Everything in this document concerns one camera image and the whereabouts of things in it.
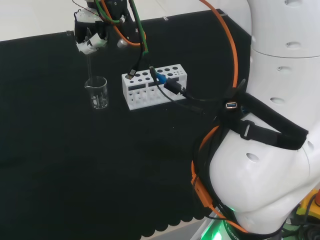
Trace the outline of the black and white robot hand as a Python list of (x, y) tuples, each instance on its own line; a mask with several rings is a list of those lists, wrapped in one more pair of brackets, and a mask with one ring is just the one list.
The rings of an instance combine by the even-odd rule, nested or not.
[(104, 48), (109, 41), (108, 24), (94, 0), (87, 0), (74, 14), (74, 38), (78, 51), (90, 55)]

